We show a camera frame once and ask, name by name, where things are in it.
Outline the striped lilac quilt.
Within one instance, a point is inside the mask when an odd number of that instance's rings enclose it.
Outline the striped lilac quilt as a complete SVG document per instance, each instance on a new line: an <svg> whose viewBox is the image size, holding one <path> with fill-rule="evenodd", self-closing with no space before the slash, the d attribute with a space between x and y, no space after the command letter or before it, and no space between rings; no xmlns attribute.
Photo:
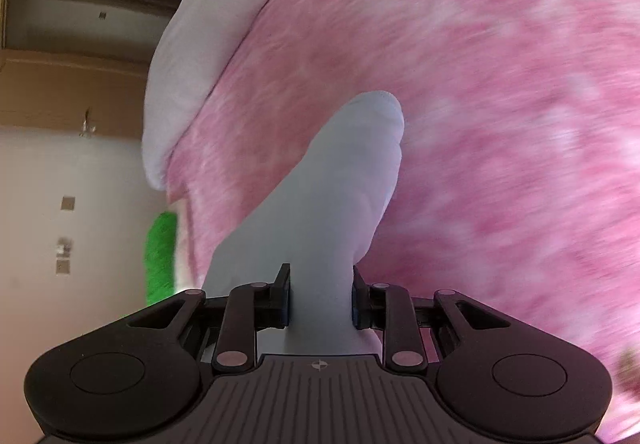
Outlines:
<svg viewBox="0 0 640 444"><path fill-rule="evenodd" d="M268 0L182 0L165 28L146 81L142 163L166 189L168 161Z"/></svg>

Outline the pink floral blanket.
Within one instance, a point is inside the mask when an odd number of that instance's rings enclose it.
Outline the pink floral blanket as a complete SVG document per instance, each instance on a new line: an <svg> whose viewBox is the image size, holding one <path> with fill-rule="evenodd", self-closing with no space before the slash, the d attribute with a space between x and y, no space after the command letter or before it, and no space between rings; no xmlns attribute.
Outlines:
<svg viewBox="0 0 640 444"><path fill-rule="evenodd" d="M398 99L396 192L361 263L582 346L639 430L639 0L269 0L172 153L199 279L356 94Z"/></svg>

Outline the light blue sweatshirt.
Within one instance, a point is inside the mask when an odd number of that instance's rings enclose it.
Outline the light blue sweatshirt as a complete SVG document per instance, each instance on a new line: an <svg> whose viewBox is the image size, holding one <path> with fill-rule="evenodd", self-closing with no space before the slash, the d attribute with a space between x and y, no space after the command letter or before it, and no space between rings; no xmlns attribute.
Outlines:
<svg viewBox="0 0 640 444"><path fill-rule="evenodd" d="M215 249L204 281L210 297L272 281L291 267L292 316L258 338L262 353L378 354L371 329L352 325L352 268L369 250L392 199L405 130L398 100L361 93L316 134L306 154Z"/></svg>

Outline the green and white towel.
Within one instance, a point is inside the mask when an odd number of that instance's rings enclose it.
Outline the green and white towel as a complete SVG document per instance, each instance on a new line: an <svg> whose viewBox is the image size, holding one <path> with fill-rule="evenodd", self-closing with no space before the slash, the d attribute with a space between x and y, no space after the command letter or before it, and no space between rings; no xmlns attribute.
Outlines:
<svg viewBox="0 0 640 444"><path fill-rule="evenodd" d="M143 265L147 305L196 287L185 198L170 204L152 223L144 244Z"/></svg>

